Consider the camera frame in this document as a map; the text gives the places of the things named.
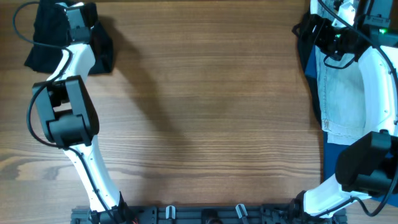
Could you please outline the black shorts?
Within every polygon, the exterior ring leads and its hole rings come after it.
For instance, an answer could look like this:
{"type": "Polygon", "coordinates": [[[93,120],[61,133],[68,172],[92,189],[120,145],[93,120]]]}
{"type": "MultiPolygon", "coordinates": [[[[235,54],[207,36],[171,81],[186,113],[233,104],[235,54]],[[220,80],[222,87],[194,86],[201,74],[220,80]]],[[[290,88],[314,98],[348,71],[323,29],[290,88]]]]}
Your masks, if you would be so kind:
{"type": "MultiPolygon", "coordinates": [[[[62,6],[72,6],[75,1],[41,1],[34,22],[33,41],[66,47],[72,42],[67,16],[62,12],[62,6]]],[[[101,24],[95,3],[85,4],[82,17],[91,29],[90,45],[95,55],[95,64],[90,69],[90,75],[109,73],[113,69],[114,49],[112,38],[101,24]]],[[[52,73],[62,59],[60,49],[33,46],[24,63],[35,72],[52,73]]]]}

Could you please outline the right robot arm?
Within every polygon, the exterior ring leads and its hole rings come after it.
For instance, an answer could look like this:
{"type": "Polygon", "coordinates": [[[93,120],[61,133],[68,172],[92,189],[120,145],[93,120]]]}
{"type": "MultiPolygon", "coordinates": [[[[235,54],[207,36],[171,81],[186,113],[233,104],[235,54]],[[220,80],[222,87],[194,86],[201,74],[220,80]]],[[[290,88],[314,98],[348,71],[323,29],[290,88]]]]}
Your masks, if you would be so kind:
{"type": "Polygon", "coordinates": [[[353,203],[397,193],[397,2],[311,1],[296,24],[314,110],[335,170],[297,197],[300,217],[331,218],[353,203]]]}

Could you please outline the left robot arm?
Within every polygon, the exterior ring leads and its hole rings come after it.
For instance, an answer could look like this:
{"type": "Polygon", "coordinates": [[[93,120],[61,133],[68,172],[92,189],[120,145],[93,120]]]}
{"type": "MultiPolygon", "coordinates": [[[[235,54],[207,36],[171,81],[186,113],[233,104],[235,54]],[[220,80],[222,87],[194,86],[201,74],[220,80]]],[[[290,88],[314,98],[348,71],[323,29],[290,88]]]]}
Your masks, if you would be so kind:
{"type": "Polygon", "coordinates": [[[96,4],[53,4],[68,22],[67,45],[53,74],[32,87],[30,105],[37,113],[46,145],[64,151],[90,200],[88,223],[137,223],[110,178],[98,144],[100,122],[85,86],[90,71],[108,73],[113,41],[98,19],[96,4]]]}

